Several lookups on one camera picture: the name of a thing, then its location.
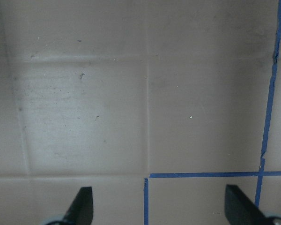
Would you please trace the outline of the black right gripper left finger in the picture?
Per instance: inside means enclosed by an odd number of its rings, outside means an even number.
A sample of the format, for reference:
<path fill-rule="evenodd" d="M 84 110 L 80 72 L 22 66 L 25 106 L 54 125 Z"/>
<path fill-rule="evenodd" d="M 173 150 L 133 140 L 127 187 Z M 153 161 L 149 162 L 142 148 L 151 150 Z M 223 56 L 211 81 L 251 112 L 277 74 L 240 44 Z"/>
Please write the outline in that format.
<path fill-rule="evenodd" d="M 90 225 L 94 216 L 92 187 L 82 187 L 61 220 L 62 225 Z"/>

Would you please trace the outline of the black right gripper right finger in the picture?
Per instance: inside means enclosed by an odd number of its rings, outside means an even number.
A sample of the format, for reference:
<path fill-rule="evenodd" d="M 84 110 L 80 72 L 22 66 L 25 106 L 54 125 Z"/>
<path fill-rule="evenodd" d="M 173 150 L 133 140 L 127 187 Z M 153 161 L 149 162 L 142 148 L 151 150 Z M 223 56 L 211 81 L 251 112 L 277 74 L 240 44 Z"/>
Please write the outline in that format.
<path fill-rule="evenodd" d="M 265 216 L 237 185 L 225 187 L 225 217 L 230 225 L 281 225 L 281 217 Z"/>

